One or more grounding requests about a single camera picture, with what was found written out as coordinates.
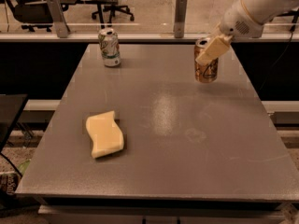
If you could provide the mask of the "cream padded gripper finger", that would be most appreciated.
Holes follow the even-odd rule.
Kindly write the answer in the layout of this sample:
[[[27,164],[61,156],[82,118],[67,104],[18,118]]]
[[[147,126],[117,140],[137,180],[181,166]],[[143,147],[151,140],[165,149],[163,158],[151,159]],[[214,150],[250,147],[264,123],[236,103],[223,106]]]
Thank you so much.
[[[195,60],[201,65],[208,65],[228,51],[232,39],[231,35],[215,35],[207,42]]]

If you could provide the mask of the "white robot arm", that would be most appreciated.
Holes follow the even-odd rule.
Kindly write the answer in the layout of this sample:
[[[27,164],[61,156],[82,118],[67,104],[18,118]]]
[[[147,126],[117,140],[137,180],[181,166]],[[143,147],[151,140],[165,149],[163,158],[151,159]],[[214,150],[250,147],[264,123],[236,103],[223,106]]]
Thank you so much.
[[[195,60],[208,65],[224,54],[234,39],[261,37],[267,22],[295,7],[299,0],[236,0]]]

